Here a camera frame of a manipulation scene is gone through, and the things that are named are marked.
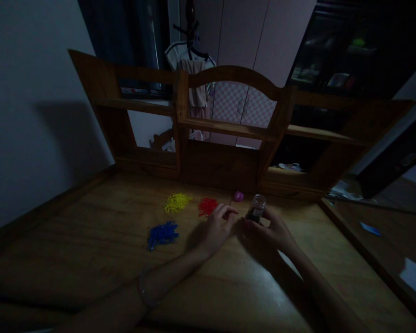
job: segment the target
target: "pink checkered door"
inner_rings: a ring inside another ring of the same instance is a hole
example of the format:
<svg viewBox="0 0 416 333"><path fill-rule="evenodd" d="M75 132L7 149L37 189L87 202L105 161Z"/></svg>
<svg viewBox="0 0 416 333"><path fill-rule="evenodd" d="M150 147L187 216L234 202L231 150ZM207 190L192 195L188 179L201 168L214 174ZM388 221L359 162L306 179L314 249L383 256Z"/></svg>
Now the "pink checkered door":
<svg viewBox="0 0 416 333"><path fill-rule="evenodd" d="M242 125L267 128L271 116L273 115L276 102L270 100L257 89L250 87L246 98ZM244 137L237 138L237 144L259 149L262 140L249 139Z"/></svg>
<svg viewBox="0 0 416 333"><path fill-rule="evenodd" d="M240 123L247 90L248 86L241 83L217 82L212 119L225 123ZM236 136L211 133L210 142L234 146L236 138Z"/></svg>

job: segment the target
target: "forearm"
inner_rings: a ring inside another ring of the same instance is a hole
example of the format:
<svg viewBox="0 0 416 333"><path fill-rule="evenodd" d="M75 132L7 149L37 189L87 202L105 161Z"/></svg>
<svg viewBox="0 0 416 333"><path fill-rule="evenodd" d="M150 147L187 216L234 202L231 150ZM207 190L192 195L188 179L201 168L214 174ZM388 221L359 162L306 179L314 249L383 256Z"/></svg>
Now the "forearm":
<svg viewBox="0 0 416 333"><path fill-rule="evenodd" d="M149 270L143 289L150 301L161 300L176 284L199 267L208 255L194 249L174 260ZM77 314L70 322L55 329L61 332L130 332L148 312L139 294L139 279L117 288Z"/></svg>
<svg viewBox="0 0 416 333"><path fill-rule="evenodd" d="M369 332L354 311L336 293L297 245L287 253L287 256L310 288L331 331Z"/></svg>
<svg viewBox="0 0 416 333"><path fill-rule="evenodd" d="M144 287L148 298L154 302L162 299L176 284L195 271L209 258L207 253L195 248L184 255L149 271Z"/></svg>

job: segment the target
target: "hanging clothes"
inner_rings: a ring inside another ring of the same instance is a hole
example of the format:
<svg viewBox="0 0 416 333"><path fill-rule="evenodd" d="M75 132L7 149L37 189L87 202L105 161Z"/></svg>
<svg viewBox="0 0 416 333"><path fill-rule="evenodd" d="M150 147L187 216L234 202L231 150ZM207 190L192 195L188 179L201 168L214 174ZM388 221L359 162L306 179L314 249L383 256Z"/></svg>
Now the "hanging clothes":
<svg viewBox="0 0 416 333"><path fill-rule="evenodd" d="M189 50L189 52L191 53L191 59L188 54L188 47L186 42L175 42L168 46L168 48L165 51L165 57L168 60L173 71L180 67L180 61L182 59L204 62L205 69L217 66L213 58L209 57L205 60L204 58L201 58L197 54L192 52L191 49ZM211 89L214 90L214 82L210 82L207 84L208 92L210 92Z"/></svg>
<svg viewBox="0 0 416 333"><path fill-rule="evenodd" d="M181 60L181 68L189 74L197 74L205 69L205 62L194 60ZM190 115L194 118L210 119L211 116L211 99L207 92L207 86L199 86L197 88L189 89L189 104ZM196 136L196 140L207 141L209 139L209 132L202 131L202 137Z"/></svg>

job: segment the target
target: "blue rubber bands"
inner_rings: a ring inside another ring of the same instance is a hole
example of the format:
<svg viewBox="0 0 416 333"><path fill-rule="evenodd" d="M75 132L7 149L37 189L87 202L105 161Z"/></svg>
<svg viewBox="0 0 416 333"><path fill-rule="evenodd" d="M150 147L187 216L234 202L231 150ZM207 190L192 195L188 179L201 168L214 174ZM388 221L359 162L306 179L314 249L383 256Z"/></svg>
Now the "blue rubber bands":
<svg viewBox="0 0 416 333"><path fill-rule="evenodd" d="M179 234L175 233L174 230L178 225L174 221L167 221L165 224L159 224L149 231L148 249L153 250L157 244L170 244L175 242L175 238Z"/></svg>

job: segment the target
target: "bracelet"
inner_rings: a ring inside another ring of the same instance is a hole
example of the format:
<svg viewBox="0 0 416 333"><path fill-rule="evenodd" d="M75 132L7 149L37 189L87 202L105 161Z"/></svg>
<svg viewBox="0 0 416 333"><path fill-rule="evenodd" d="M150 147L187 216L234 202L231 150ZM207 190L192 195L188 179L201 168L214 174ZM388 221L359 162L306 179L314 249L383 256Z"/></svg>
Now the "bracelet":
<svg viewBox="0 0 416 333"><path fill-rule="evenodd" d="M160 303L160 301L153 302L147 296L147 292L145 291L145 287L143 286L143 278L145 277L145 273L147 271L148 271L148 269L145 268L142 271L142 273L140 273L140 276L139 276L139 295L140 295L140 298L141 298L143 304L145 304L148 308L154 308Z"/></svg>

